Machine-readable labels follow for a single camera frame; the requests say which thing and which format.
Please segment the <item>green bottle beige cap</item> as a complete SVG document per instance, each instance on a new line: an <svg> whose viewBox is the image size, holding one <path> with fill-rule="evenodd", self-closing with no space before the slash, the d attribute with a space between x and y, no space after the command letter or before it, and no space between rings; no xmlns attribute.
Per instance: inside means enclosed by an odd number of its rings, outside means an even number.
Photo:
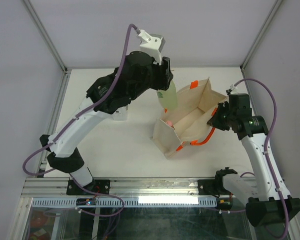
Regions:
<svg viewBox="0 0 300 240"><path fill-rule="evenodd" d="M178 105L177 91L173 81L167 90L157 90L158 101L162 108L173 111Z"/></svg>

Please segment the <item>beige canvas bag orange handles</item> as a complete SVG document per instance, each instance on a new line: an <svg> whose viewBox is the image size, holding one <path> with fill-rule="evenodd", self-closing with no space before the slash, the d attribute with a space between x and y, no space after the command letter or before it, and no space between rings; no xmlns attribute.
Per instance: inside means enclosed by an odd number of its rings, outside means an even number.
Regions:
<svg viewBox="0 0 300 240"><path fill-rule="evenodd" d="M218 103L227 97L212 90L209 78L195 80L177 91L178 105L164 112L156 120L152 141L166 158L172 157L185 145L200 146L209 141L214 128L207 121L215 113Z"/></svg>

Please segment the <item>white bottle black cap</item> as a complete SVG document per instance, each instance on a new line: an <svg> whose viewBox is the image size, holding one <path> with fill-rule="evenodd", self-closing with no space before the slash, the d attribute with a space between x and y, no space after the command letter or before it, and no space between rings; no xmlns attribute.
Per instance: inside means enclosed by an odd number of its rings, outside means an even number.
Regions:
<svg viewBox="0 0 300 240"><path fill-rule="evenodd" d="M128 118L128 106L118 108L113 114L112 118L115 121L125 121Z"/></svg>

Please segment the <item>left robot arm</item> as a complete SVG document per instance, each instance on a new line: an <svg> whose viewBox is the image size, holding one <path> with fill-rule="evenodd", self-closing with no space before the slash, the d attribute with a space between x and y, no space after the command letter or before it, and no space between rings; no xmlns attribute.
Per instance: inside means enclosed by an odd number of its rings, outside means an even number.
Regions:
<svg viewBox="0 0 300 240"><path fill-rule="evenodd" d="M93 176L77 146L104 119L119 108L128 106L148 89L167 90L173 74L170 59L163 57L155 63L152 56L133 51L125 57L122 70L98 78L87 90L79 108L64 126L52 135L43 134L39 140L49 151L49 165L70 174L83 194L93 192Z"/></svg>

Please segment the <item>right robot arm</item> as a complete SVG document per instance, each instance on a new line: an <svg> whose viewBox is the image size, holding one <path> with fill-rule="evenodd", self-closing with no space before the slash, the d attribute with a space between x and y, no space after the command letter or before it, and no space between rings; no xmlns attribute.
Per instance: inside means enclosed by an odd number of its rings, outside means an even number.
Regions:
<svg viewBox="0 0 300 240"><path fill-rule="evenodd" d="M288 223L295 217L300 211L300 199L291 196L280 176L271 146L266 141L267 125L262 116L252 115L249 95L229 95L227 101L218 103L208 124L237 134L257 183L257 187L252 188L235 170L226 167L216 171L211 194L232 193L245 206L247 218L254 227Z"/></svg>

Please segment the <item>black connector box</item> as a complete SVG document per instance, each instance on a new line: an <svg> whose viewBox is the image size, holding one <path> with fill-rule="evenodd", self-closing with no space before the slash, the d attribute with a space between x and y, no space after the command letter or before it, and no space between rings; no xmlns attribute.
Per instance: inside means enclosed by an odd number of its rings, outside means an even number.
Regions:
<svg viewBox="0 0 300 240"><path fill-rule="evenodd" d="M229 211L233 206L233 201L229 199L218 199L216 209Z"/></svg>

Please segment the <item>small electronics board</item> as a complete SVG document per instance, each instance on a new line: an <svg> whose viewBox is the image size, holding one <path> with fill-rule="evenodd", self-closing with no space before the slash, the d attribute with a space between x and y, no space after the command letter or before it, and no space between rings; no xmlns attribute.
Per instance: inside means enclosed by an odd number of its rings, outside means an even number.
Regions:
<svg viewBox="0 0 300 240"><path fill-rule="evenodd" d="M77 206L95 206L98 202L98 198L78 198L76 200Z"/></svg>

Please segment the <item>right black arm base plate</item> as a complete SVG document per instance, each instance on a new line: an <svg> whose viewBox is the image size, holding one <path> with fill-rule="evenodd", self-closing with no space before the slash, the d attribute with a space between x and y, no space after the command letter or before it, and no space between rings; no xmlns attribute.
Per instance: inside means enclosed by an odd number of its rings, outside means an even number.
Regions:
<svg viewBox="0 0 300 240"><path fill-rule="evenodd" d="M230 191L226 190L223 184L215 179L199 179L197 183L199 195L211 195L214 197L230 195Z"/></svg>

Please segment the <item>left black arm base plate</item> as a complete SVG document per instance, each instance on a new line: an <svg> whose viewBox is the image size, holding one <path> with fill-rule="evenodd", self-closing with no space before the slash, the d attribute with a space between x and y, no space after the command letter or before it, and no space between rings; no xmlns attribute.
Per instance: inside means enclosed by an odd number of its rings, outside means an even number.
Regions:
<svg viewBox="0 0 300 240"><path fill-rule="evenodd" d="M109 194L110 190L110 180L109 179L94 179L92 183L88 184L87 186L83 186L84 189L99 193L99 194ZM89 193L82 190L75 182L74 180L69 180L67 185L66 194L69 196L83 196L88 195Z"/></svg>

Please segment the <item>aluminium mounting rail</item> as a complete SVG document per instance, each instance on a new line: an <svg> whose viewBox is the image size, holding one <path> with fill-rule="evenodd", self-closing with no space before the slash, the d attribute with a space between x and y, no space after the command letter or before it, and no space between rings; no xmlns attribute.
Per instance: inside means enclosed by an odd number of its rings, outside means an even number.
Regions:
<svg viewBox="0 0 300 240"><path fill-rule="evenodd" d="M205 186L213 180L204 178L96 178L100 186L95 191L119 197L144 195L206 195ZM76 196L79 188L69 177L27 178L22 197L66 197Z"/></svg>

